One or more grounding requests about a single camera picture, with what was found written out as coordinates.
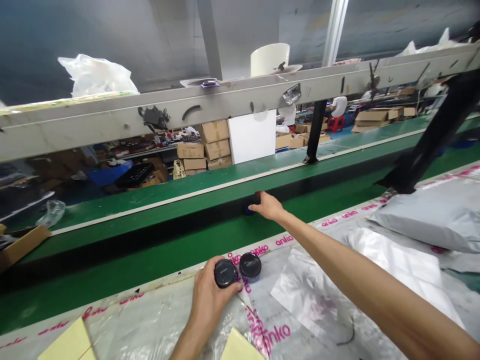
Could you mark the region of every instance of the blue plastic crate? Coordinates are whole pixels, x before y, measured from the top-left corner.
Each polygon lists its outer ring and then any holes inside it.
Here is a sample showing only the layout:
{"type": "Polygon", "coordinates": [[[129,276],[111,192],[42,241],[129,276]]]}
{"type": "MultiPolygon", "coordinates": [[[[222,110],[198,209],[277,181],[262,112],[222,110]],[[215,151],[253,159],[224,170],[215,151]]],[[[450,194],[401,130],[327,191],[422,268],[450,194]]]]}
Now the blue plastic crate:
{"type": "Polygon", "coordinates": [[[128,169],[133,166],[133,164],[134,162],[132,160],[127,160],[124,164],[117,167],[91,171],[88,176],[99,187],[104,187],[113,184],[115,180],[125,174],[128,169]]]}

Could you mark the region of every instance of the black metal support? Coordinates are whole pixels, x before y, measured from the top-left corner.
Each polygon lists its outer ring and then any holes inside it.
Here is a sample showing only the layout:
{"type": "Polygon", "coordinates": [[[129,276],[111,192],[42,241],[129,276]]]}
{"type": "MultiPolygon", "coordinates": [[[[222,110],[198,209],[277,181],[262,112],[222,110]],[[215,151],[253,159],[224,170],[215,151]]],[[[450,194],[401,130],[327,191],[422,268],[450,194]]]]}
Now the black metal support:
{"type": "Polygon", "coordinates": [[[399,194],[412,194],[422,175],[480,101],[479,84],[480,70],[451,78],[445,101],[413,151],[400,157],[396,167],[377,184],[393,188],[399,194]]]}
{"type": "Polygon", "coordinates": [[[306,148],[306,157],[303,160],[304,164],[313,164],[318,161],[317,149],[319,147],[320,132],[322,131],[326,107],[327,100],[315,102],[313,115],[311,117],[311,129],[310,137],[308,138],[308,147],[306,148]]]}

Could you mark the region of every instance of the white shirt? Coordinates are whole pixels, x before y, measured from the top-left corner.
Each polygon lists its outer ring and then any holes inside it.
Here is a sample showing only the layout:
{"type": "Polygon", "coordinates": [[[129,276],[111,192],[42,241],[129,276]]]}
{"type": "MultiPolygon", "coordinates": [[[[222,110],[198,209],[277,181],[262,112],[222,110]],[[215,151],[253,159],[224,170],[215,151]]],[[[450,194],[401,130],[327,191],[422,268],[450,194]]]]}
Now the white shirt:
{"type": "Polygon", "coordinates": [[[331,112],[332,118],[341,117],[345,113],[345,109],[347,108],[347,97],[346,96],[339,96],[333,99],[331,103],[332,106],[335,107],[335,110],[331,112]]]}

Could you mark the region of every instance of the yellow paper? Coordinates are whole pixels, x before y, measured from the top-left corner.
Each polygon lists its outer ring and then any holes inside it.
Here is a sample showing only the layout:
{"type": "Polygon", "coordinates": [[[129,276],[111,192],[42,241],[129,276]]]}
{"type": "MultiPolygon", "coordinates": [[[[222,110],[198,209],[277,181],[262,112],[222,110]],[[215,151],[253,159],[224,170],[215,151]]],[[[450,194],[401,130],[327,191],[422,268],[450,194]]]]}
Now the yellow paper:
{"type": "Polygon", "coordinates": [[[220,360],[245,359],[265,360],[257,349],[236,328],[232,327],[220,360]]]}
{"type": "Polygon", "coordinates": [[[96,360],[83,319],[77,319],[38,360],[96,360]]]}

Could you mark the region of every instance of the white cylinder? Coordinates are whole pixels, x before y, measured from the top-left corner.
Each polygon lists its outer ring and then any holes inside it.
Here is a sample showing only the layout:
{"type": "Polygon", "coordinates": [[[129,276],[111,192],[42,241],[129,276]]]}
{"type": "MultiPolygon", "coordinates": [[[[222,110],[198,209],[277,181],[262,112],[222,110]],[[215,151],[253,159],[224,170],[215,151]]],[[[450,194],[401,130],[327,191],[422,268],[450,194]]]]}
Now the white cylinder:
{"type": "Polygon", "coordinates": [[[288,66],[290,45],[286,43],[273,43],[265,45],[250,55],[250,77],[271,74],[283,62],[288,66]]]}

